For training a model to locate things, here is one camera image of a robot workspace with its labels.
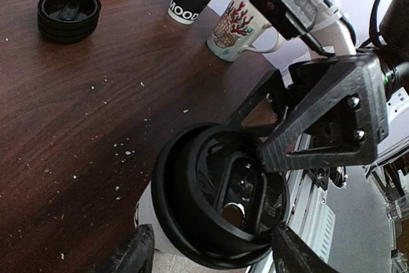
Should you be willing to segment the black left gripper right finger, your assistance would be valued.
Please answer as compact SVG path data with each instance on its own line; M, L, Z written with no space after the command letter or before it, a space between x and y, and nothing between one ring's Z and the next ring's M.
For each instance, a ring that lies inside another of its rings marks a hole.
M278 224L272 232L272 255L276 272L337 273L286 223Z

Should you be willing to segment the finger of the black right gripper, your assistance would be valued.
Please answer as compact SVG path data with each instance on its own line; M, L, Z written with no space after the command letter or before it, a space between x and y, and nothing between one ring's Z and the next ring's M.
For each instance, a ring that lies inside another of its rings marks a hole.
M268 137L285 119L286 87L278 70L267 72L226 120L229 127Z

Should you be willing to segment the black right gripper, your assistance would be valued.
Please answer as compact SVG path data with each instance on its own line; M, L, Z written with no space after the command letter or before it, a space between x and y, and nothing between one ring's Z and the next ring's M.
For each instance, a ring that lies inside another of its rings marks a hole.
M258 150L267 171L374 162L389 134L387 102L408 88L408 0L392 0L381 23L372 10L369 39L356 47L329 0L249 0L271 25L309 48L290 66L285 119Z

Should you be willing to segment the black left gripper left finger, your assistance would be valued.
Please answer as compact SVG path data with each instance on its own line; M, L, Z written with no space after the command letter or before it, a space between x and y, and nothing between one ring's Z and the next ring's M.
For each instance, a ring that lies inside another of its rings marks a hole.
M152 225L139 225L100 266L101 272L152 272L155 250Z

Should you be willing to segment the white paper coffee cup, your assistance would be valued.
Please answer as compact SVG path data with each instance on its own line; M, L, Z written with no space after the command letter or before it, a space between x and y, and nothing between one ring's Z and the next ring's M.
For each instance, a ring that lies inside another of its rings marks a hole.
M150 224L152 226L155 238L154 246L156 250L164 254L185 257L185 255L177 250L177 248L171 243L160 226L151 197L151 183L147 185L135 206L134 227L136 228L142 224Z

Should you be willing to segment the black plastic cup lid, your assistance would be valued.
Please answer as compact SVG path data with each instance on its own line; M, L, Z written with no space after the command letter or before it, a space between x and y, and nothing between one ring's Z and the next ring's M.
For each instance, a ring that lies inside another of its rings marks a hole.
M188 259L211 269L242 269L272 250L289 214L282 173L258 157L261 141L216 123L187 127L161 149L151 198L164 235Z

